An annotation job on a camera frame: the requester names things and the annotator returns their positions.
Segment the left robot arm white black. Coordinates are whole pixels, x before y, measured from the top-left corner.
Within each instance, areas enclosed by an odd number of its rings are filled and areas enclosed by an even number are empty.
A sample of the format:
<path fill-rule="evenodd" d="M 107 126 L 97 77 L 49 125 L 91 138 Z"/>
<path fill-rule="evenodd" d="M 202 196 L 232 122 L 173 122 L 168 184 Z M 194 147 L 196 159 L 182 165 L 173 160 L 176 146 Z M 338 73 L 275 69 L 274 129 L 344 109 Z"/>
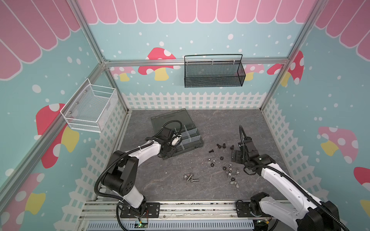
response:
<path fill-rule="evenodd" d="M 145 197 L 135 187 L 138 167 L 154 156 L 172 156 L 182 142 L 182 135 L 171 129 L 162 128 L 153 137 L 132 150 L 115 151 L 108 166 L 100 174 L 94 185 L 97 196 L 118 199 L 129 208 L 141 209 Z"/>

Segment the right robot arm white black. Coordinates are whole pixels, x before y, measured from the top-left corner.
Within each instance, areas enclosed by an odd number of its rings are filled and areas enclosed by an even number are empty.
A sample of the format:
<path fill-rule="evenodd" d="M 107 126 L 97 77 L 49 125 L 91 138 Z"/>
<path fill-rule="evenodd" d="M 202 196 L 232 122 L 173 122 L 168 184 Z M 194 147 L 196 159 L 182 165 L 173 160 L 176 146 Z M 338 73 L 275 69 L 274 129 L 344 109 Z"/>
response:
<path fill-rule="evenodd" d="M 270 215 L 295 231 L 347 231 L 340 221 L 339 211 L 330 201 L 323 202 L 287 175 L 279 164 L 267 154 L 260 155 L 251 137 L 242 136 L 234 150 L 237 162 L 244 165 L 244 172 L 258 174 L 278 189 L 290 202 L 287 206 L 269 194 L 261 192 L 249 202 L 238 201 L 240 215 L 250 213 L 254 217 Z"/>

